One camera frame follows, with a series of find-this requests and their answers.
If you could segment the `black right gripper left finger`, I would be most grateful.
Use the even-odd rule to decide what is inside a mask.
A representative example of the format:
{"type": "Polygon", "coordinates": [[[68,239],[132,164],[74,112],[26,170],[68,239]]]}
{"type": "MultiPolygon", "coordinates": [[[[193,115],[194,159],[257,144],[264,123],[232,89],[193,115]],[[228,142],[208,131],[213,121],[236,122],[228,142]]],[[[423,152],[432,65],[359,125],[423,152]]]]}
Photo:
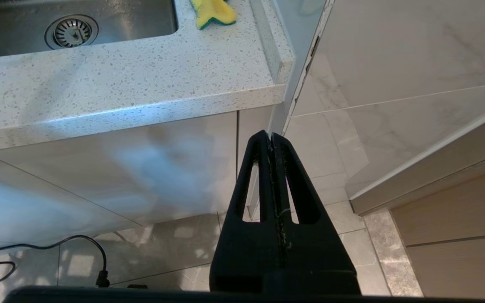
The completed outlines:
{"type": "Polygon", "coordinates": [[[266,274],[281,265],[270,156],[271,142],[266,131],[249,138],[211,264],[211,291],[260,293],[266,274]],[[260,222],[245,222],[245,203],[255,166],[260,222]]]}

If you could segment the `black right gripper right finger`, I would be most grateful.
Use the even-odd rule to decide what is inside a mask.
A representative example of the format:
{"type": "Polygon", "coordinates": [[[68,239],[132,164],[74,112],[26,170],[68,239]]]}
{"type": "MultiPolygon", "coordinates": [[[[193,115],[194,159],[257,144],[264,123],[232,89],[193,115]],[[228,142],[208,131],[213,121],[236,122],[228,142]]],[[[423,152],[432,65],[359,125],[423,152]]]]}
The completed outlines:
{"type": "Polygon", "coordinates": [[[358,295],[357,272],[293,145],[272,135],[275,216],[289,291],[358,295]]]}

